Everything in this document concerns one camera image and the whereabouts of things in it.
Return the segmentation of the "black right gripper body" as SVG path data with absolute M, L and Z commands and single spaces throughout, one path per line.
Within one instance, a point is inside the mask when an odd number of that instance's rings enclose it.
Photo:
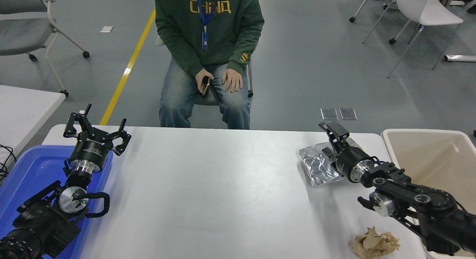
M 346 145 L 335 162 L 337 170 L 350 182 L 360 182 L 373 166 L 373 159 L 361 148 Z

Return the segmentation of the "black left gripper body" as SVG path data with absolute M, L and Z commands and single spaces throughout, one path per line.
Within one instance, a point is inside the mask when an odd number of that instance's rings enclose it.
M 96 166 L 104 166 L 112 148 L 112 141 L 103 142 L 102 137 L 95 139 L 88 132 L 82 132 L 78 135 L 76 146 L 70 156 L 70 166 L 76 166 L 79 161 L 89 161 Z

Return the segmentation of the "person's right hand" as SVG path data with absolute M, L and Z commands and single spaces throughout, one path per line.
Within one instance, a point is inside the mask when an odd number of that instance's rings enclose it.
M 199 93 L 206 93 L 213 79 L 214 76 L 210 72 L 205 69 L 201 69 L 195 76 L 195 81 L 197 83 L 197 89 Z

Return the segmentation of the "person's left hand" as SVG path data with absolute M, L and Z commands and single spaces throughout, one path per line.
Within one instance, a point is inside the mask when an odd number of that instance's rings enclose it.
M 238 92 L 244 86 L 242 74 L 234 69 L 226 68 L 222 76 L 222 85 L 225 86 L 225 92 Z

